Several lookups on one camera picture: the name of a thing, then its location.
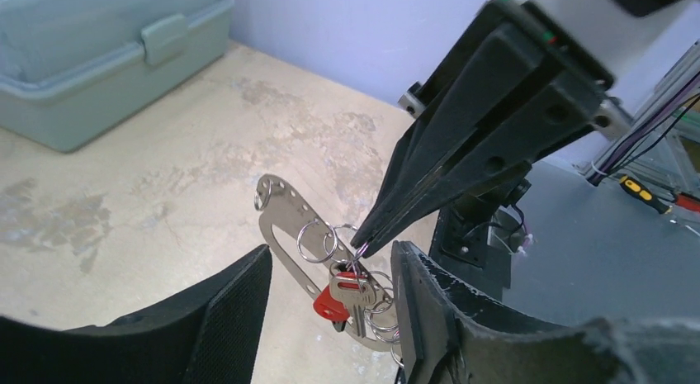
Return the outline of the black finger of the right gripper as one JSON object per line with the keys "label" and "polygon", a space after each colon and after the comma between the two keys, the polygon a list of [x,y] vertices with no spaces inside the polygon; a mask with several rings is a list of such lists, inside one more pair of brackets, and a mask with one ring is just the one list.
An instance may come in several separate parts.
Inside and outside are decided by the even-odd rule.
{"label": "black finger of the right gripper", "polygon": [[579,80],[522,80],[494,92],[455,81],[396,143],[357,245],[370,257],[415,221],[482,195],[587,135],[603,100]]}
{"label": "black finger of the right gripper", "polygon": [[512,176],[525,150],[506,152],[509,123],[555,73],[542,46],[518,26],[494,28],[396,145],[352,246],[380,248],[461,195]]}

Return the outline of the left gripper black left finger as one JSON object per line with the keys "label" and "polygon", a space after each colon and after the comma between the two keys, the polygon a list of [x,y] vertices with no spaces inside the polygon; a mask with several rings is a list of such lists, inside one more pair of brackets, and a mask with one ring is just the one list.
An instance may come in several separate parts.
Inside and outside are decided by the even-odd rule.
{"label": "left gripper black left finger", "polygon": [[1,320],[4,383],[249,383],[272,280],[265,244],[108,325]]}

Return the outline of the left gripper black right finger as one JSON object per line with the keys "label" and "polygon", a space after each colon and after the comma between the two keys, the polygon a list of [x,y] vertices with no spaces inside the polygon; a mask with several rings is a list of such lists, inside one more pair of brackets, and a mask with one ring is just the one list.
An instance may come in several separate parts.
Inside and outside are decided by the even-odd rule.
{"label": "left gripper black right finger", "polygon": [[391,270],[402,383],[696,383],[699,323],[562,326],[525,315],[396,241]]}

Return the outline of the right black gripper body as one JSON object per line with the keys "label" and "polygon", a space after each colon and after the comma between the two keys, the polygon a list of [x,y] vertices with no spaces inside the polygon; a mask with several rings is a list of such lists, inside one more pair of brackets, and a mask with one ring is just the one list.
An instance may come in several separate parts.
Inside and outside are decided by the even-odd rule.
{"label": "right black gripper body", "polygon": [[403,97],[407,152],[551,152],[629,116],[600,55],[536,0],[488,0],[425,83]]}

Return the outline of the red-headed key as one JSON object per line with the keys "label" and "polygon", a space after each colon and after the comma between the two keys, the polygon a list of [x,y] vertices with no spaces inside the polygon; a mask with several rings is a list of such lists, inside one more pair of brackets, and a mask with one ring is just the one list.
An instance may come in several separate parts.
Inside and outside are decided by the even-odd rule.
{"label": "red-headed key", "polygon": [[367,336],[364,312],[377,302],[376,290],[369,277],[355,272],[339,272],[313,302],[317,315],[334,323],[352,320],[354,334]]}

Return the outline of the metal keyring plate with rings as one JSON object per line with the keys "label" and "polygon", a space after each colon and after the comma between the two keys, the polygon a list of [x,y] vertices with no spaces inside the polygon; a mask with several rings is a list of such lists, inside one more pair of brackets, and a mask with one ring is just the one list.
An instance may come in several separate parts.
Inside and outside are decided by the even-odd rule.
{"label": "metal keyring plate with rings", "polygon": [[377,302],[364,312],[366,338],[360,339],[354,334],[351,319],[334,323],[315,314],[360,345],[388,353],[401,366],[400,330],[391,277],[366,268],[360,260],[361,251],[343,241],[344,235],[350,235],[356,227],[348,223],[334,225],[322,219],[292,185],[273,174],[259,178],[253,204],[265,242],[283,268],[311,297],[312,308],[335,274],[350,271],[369,277]]}

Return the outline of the green plastic storage box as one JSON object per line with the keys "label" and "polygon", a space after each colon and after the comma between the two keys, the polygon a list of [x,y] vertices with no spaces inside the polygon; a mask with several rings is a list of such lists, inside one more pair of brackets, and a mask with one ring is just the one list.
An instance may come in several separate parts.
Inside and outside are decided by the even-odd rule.
{"label": "green plastic storage box", "polygon": [[1,126],[68,153],[221,57],[234,0],[1,0]]}

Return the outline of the yellow-handled screwdriver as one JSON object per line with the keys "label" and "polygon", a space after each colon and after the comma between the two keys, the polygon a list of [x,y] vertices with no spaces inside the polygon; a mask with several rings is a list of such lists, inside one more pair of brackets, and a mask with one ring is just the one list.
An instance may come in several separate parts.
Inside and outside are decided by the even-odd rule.
{"label": "yellow-handled screwdriver", "polygon": [[638,179],[624,175],[619,180],[621,189],[629,196],[654,209],[660,215],[671,212],[672,206],[661,201],[647,186]]}

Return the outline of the aluminium frame extrusion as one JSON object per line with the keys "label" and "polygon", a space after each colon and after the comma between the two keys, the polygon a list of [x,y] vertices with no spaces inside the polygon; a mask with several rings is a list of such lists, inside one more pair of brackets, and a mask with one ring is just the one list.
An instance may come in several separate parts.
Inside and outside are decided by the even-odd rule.
{"label": "aluminium frame extrusion", "polygon": [[667,74],[656,84],[652,95],[633,116],[632,128],[619,141],[590,162],[584,175],[599,185],[622,170],[661,141],[647,138],[656,131],[668,130],[679,118],[677,110],[699,96],[699,42],[695,41]]}

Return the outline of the red-handled tool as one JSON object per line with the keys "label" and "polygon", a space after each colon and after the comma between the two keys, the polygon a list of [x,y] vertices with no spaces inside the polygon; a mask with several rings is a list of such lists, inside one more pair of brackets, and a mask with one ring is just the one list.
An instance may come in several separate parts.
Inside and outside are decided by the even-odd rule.
{"label": "red-handled tool", "polygon": [[676,193],[674,195],[673,203],[676,206],[680,206],[688,211],[700,212],[700,200],[691,194],[685,192]]}

